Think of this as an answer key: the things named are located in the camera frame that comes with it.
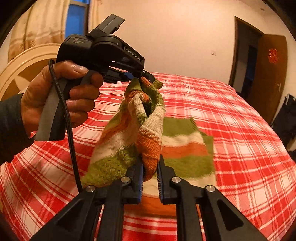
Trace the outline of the dark left forearm sleeve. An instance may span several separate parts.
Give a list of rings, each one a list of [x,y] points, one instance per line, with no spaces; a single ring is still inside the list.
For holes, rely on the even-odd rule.
[[[11,162],[15,155],[30,147],[34,143],[29,138],[21,116],[22,94],[14,95],[1,102],[1,164]]]

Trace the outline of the person's left hand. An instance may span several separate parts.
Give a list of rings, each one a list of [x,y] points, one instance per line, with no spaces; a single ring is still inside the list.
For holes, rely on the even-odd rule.
[[[53,65],[57,78],[78,79],[84,77],[89,70],[72,61],[63,61]],[[36,131],[46,99],[53,84],[48,66],[30,82],[21,99],[21,115],[27,136]],[[99,97],[99,88],[103,85],[101,74],[94,72],[89,84],[73,87],[66,101],[72,127],[76,128],[86,122],[88,113],[94,108],[94,101]]]

